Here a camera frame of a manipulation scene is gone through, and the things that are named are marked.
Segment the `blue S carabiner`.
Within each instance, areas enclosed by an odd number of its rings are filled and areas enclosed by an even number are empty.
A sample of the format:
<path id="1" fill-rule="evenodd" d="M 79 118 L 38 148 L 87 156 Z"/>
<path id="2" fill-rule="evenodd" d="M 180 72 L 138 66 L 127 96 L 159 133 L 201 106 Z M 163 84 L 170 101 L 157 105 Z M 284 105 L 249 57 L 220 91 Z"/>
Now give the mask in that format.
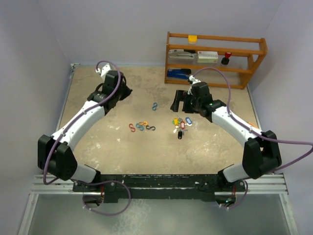
<path id="1" fill-rule="evenodd" d="M 153 103 L 152 110 L 155 111 L 157 109 L 158 104 L 156 102 Z"/>

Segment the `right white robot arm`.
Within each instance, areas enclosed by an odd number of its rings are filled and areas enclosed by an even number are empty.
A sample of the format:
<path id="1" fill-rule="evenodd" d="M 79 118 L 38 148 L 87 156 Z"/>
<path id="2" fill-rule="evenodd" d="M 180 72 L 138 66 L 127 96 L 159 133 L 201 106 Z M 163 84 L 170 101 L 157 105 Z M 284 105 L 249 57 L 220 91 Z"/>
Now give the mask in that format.
<path id="1" fill-rule="evenodd" d="M 278 143 L 263 139 L 277 139 L 272 131 L 263 132 L 251 125 L 245 129 L 231 118 L 226 104 L 218 99 L 214 100 L 210 93 L 194 97 L 187 91 L 177 90 L 170 109 L 177 112 L 180 102 L 183 102 L 183 112 L 200 114 L 223 128 L 244 148 L 240 164 L 233 164 L 218 172 L 217 184 L 220 190 L 230 191 L 236 181 L 258 179 L 282 164 Z"/>

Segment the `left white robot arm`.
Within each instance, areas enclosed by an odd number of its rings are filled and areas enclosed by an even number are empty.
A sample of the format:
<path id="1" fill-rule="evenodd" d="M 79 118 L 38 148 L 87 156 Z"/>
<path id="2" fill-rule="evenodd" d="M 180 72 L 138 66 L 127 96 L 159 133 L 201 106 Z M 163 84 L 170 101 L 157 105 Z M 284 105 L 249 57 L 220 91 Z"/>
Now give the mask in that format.
<path id="1" fill-rule="evenodd" d="M 81 181 L 90 192 L 99 190 L 101 173 L 90 166 L 79 164 L 73 151 L 89 129 L 131 92 L 124 74 L 115 70 L 106 74 L 104 82 L 96 87 L 81 110 L 63 128 L 51 136 L 42 135 L 39 138 L 39 169 L 64 181 Z"/>

